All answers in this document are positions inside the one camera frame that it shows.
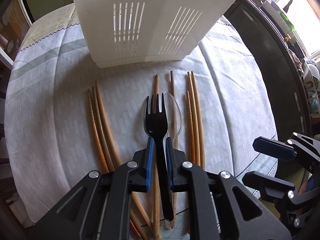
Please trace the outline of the black plastic fork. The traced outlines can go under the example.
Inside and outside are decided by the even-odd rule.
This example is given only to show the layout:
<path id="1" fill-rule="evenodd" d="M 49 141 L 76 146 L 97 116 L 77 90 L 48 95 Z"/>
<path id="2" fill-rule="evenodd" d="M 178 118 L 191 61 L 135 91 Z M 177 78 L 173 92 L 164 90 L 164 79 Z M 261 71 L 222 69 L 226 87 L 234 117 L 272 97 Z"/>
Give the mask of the black plastic fork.
<path id="1" fill-rule="evenodd" d="M 164 94 L 151 97 L 151 108 L 149 108 L 149 96 L 146 98 L 144 109 L 144 129 L 148 136 L 155 142 L 155 155 L 159 189 L 161 195 L 163 216 L 172 221 L 174 212 L 170 193 L 167 163 L 163 147 L 163 139 L 168 131 L 167 114 L 165 110 Z"/>

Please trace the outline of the clear plastic spoon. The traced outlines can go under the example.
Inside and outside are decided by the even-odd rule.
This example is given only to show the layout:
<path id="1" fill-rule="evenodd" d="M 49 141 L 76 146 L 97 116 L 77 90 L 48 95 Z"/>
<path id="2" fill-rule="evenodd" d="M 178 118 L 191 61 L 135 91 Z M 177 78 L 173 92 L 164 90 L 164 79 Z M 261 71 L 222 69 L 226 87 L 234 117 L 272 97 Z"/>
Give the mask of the clear plastic spoon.
<path id="1" fill-rule="evenodd" d="M 183 128 L 182 111 L 177 100 L 171 93 L 166 92 L 164 99 L 165 106 L 169 107 L 169 137 L 171 137 L 173 142 L 176 142 Z"/>

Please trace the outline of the white plastic utensil holder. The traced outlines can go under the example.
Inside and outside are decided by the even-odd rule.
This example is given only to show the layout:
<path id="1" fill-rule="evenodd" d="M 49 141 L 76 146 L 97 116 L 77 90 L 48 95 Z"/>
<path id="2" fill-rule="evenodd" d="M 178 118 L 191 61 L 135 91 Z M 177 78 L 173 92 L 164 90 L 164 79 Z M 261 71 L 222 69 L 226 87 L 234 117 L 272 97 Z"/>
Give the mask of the white plastic utensil holder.
<path id="1" fill-rule="evenodd" d="M 182 60 L 235 0 L 73 0 L 100 68 Z"/>

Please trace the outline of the patterned grey-green tablecloth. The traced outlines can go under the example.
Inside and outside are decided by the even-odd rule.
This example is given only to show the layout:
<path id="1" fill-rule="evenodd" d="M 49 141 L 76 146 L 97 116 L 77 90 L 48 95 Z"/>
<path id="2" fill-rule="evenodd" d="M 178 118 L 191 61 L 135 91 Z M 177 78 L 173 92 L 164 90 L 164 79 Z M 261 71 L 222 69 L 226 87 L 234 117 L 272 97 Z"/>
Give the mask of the patterned grey-green tablecloth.
<path id="1" fill-rule="evenodd" d="M 193 71 L 200 96 L 206 170 L 274 176 L 276 158 L 253 150 L 259 136 L 275 139 L 276 125 L 260 69 L 239 33 L 220 18 L 182 61 L 98 68 L 85 42 L 75 6 L 53 11 L 29 28 L 11 72 L 4 132 L 17 192 L 33 223 L 78 181 L 101 168 L 89 118 L 88 89 L 99 82 L 121 160 L 146 146 L 144 102 L 154 77 L 182 111 L 178 148 L 189 153 L 185 95 Z"/>

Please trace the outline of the sliding glass door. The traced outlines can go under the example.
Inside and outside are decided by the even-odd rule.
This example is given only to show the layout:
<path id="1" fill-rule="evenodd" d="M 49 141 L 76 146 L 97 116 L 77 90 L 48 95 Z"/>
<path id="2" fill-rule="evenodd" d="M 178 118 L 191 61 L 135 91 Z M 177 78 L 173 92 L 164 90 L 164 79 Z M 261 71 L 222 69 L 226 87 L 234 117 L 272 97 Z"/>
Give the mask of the sliding glass door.
<path id="1" fill-rule="evenodd" d="M 1 16 L 1 63 L 12 69 L 32 22 L 24 0 L 12 0 Z"/>

